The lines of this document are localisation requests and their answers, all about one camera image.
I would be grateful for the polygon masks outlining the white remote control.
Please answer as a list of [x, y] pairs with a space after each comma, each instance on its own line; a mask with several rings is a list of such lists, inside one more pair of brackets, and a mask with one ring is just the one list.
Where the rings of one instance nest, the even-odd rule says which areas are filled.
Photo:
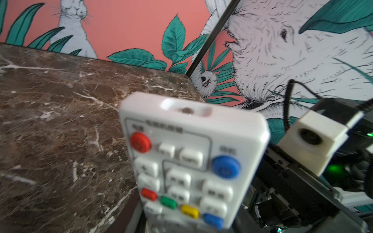
[[270, 141], [256, 112], [135, 92], [119, 106], [152, 233], [227, 233]]

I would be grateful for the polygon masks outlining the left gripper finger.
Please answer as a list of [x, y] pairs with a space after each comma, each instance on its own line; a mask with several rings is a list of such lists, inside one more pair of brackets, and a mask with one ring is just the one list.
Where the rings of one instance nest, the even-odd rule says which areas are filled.
[[144, 211], [142, 211], [139, 217], [134, 233], [146, 233], [146, 216]]

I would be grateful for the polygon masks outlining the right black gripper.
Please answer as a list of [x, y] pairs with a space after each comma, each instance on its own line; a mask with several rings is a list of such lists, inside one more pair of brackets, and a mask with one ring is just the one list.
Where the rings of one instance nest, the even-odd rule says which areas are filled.
[[243, 233], [367, 233], [368, 224], [341, 203], [327, 182], [270, 144], [254, 176], [253, 197], [241, 211]]

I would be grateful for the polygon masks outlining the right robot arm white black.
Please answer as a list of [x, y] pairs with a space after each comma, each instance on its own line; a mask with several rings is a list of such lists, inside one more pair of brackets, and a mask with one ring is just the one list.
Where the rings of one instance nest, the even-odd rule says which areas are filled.
[[268, 145], [235, 231], [367, 233], [368, 224], [342, 203], [342, 191], [373, 196], [373, 101], [317, 95], [316, 104], [291, 121], [295, 84], [289, 80], [284, 95], [285, 135]]

